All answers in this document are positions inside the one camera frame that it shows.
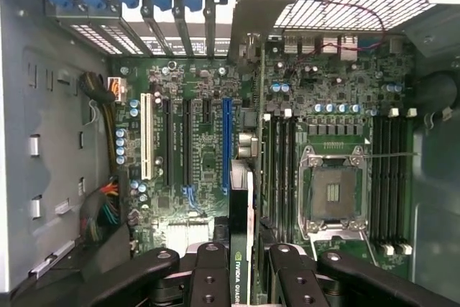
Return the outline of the green motherboard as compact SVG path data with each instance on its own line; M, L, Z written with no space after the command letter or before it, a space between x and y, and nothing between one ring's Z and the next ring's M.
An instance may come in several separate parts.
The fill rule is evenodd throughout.
M372 159L368 164L367 228L364 239L334 237L314 243L304 240L298 228L298 164L306 145L317 150L361 145L372 154L373 118L413 117L404 98L415 66L414 47L393 37L360 40L356 61L316 55L306 58L284 52L283 39L274 37L264 47L263 115L277 117L277 235L271 218L269 233L283 241L282 140L284 109L293 111L295 133L295 228L292 243L312 255L339 249L379 265L394 274L408 273L409 258L397 252L387 256L380 237L370 239L372 205ZM229 192L222 190L222 101L231 99L231 161L236 154L236 122L240 108L249 105L248 77L227 60L126 58L112 65L126 79L126 102L115 108L115 163L123 175L120 189L126 193L127 222L131 227L132 251L141 254L158 245L183 252L188 244L209 237L228 239L226 216ZM141 179L140 94L152 94L152 179ZM165 185L165 130L163 99L172 102L173 185ZM212 101L211 123L204 124L202 103ZM183 185L183 99L192 101L191 186ZM271 202L271 149L269 153Z

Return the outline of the blue expansion slot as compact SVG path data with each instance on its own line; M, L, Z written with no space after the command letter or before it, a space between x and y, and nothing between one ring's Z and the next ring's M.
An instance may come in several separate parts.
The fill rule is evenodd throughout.
M224 98L222 101L222 190L223 194L229 192L229 162L231 156L231 99Z

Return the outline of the long black expansion slot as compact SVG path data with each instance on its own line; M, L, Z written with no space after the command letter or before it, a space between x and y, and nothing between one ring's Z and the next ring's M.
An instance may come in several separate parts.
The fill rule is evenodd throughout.
M165 185L173 186L173 106L170 99L163 99L163 124L165 130Z
M191 186L192 169L192 101L183 99L183 185L185 188Z

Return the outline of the white PCI expansion slot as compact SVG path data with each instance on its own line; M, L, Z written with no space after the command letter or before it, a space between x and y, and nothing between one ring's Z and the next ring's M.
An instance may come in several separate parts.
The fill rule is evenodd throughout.
M140 94L141 179L152 179L152 94Z

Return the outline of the thin metal locking lever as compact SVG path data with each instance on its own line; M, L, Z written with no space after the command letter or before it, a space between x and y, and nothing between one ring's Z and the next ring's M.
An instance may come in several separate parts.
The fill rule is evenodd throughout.
M417 152L397 152L397 153L385 153L385 154L365 154L363 158L386 158L386 157L413 157L418 156Z

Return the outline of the white power connector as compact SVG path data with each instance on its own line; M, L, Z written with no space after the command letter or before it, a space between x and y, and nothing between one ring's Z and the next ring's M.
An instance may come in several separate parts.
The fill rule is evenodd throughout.
M125 103L127 99L127 81L122 77L108 77L107 88L115 96L116 103Z

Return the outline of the grey metal PC case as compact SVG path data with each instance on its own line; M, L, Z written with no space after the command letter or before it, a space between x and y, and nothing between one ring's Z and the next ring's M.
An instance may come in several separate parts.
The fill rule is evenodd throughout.
M407 91L435 71L460 73L460 0L268 1L275 20L264 48L287 32L400 37L415 50ZM194 244L218 242L230 263L230 236L191 242L183 252L158 245L133 253L123 173L115 163L120 103L107 78L119 76L112 65L126 58L236 65L229 56L236 2L203 0L191 12L183 0L172 0L172 9L162 12L151 0L139 0L135 9L120 0L106 0L105 9L82 0L73 0L72 9L48 0L0 0L0 307L86 307L86 281L155 248L184 257ZM94 28L122 54L103 51L72 24ZM119 27L143 54L131 55L102 25ZM391 273L460 307L460 104L424 117L405 98L404 106L415 110L413 152L419 154L411 174L413 253L407 275ZM229 213L226 226L229 235ZM257 244L262 265L253 300L235 306L230 293L230 307L283 307L269 302L271 246L290 244L312 260L322 254L277 240L261 217Z

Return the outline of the black rounded plastic part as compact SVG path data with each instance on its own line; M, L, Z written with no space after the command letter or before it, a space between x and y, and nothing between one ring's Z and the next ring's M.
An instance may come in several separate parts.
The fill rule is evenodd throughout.
M417 109L418 116L439 114L460 104L460 73L438 70L414 80L408 88L405 105Z

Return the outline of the rear port block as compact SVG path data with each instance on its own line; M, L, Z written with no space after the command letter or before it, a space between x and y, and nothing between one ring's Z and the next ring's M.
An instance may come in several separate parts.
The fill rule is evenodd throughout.
M287 32L282 39L286 54L302 58L325 55L339 60L356 61L359 52L359 41L356 35Z

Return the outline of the perforated metal slot cover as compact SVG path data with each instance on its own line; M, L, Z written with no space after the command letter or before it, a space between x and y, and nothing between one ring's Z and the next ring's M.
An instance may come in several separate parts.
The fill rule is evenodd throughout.
M131 40L126 33L119 27L114 25L102 25L101 28L116 42L118 42L123 48L125 48L131 55L142 55L143 52L140 48Z
M113 45L109 40L107 40L103 35L97 32L94 28L86 24L72 24L70 26L74 31L79 35L83 36L97 47L101 48L103 51L107 52L110 55L120 55L122 51Z

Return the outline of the CPU socket with metal frame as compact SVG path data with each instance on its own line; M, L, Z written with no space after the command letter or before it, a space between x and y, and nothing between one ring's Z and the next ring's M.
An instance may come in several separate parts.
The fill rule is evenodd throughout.
M309 242L364 239L368 164L361 145L306 145L298 164L298 228Z

